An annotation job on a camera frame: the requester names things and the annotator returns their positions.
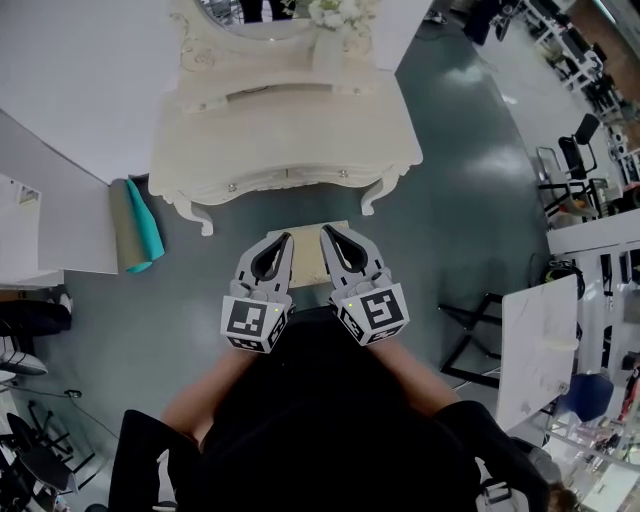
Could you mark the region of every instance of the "white table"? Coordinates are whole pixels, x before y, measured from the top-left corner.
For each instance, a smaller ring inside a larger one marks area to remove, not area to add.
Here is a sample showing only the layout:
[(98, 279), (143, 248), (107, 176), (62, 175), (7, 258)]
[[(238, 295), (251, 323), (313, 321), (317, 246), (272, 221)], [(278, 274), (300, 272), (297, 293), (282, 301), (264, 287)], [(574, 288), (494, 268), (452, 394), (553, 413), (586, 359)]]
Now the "white table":
[(578, 309), (575, 276), (506, 295), (496, 421), (509, 430), (568, 389)]
[[(502, 302), (502, 318), (486, 314), (492, 302)], [(442, 304), (440, 309), (465, 328), (440, 371), (498, 388), (496, 421), (503, 430), (516, 427), (568, 390), (577, 346), (575, 276), (504, 297), (487, 294), (473, 312)], [(473, 330), (478, 322), (502, 326), (501, 354), (491, 352), (475, 338)], [(500, 379), (455, 367), (469, 343), (485, 356), (502, 360)]]

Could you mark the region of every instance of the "blue object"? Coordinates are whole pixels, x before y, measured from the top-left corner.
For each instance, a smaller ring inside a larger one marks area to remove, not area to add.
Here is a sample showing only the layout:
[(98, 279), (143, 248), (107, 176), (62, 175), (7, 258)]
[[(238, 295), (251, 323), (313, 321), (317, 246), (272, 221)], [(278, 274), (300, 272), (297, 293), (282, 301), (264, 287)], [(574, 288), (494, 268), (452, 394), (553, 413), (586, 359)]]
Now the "blue object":
[(586, 422), (602, 416), (613, 395), (613, 382), (599, 373), (579, 373), (571, 377), (569, 393), (558, 399), (560, 412), (575, 412)]
[(136, 225), (138, 226), (138, 232), (147, 257), (147, 261), (144, 263), (127, 269), (127, 272), (136, 273), (149, 268), (155, 260), (162, 256), (164, 254), (164, 245), (162, 245), (162, 240), (160, 239), (156, 220), (143, 201), (135, 183), (129, 179), (127, 180), (127, 187), (131, 197), (133, 214), (136, 218)]

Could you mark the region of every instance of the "curved table leg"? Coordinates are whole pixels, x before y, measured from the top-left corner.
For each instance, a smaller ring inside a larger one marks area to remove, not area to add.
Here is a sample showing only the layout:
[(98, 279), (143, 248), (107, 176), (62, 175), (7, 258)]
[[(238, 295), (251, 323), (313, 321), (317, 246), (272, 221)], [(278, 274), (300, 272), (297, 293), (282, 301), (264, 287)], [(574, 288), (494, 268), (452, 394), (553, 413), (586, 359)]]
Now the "curved table leg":
[(373, 215), (373, 206), (371, 206), (371, 203), (376, 199), (386, 196), (396, 188), (399, 177), (398, 171), (391, 169), (390, 171), (385, 172), (382, 175), (382, 178), (380, 178), (369, 190), (365, 192), (360, 203), (362, 207), (362, 215)]
[(208, 213), (201, 208), (193, 206), (191, 200), (186, 198), (182, 194), (175, 194), (165, 197), (165, 201), (175, 206), (177, 212), (181, 217), (194, 222), (200, 222), (202, 224), (202, 236), (213, 235), (213, 222)]

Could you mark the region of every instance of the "teal fabric roll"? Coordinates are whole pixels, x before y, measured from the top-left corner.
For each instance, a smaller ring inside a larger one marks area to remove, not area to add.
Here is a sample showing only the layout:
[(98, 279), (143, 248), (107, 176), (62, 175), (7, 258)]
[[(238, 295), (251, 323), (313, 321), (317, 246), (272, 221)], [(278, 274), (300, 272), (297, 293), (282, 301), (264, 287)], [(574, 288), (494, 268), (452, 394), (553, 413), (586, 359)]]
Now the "teal fabric roll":
[(164, 245), (162, 245), (162, 240), (160, 239), (156, 220), (143, 201), (135, 183), (129, 179), (127, 180), (127, 187), (131, 196), (131, 204), (133, 205), (133, 214), (138, 226), (138, 232), (147, 256), (147, 261), (127, 269), (127, 272), (135, 273), (149, 268), (155, 260), (162, 256), (164, 254)]

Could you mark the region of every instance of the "black shirt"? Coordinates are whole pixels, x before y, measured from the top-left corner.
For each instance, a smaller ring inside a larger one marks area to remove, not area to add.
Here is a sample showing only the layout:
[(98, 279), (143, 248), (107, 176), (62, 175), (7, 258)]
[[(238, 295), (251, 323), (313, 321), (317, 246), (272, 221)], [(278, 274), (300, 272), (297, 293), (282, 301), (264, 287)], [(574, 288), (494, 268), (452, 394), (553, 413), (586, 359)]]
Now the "black shirt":
[(492, 476), (546, 511), (548, 487), (484, 407), (460, 402), (427, 418), (327, 310), (295, 315), (216, 412), (200, 453), (127, 411), (109, 510), (151, 510), (158, 456), (170, 450), (179, 510), (246, 504), (316, 508), (385, 502), (475, 511), (482, 458)]

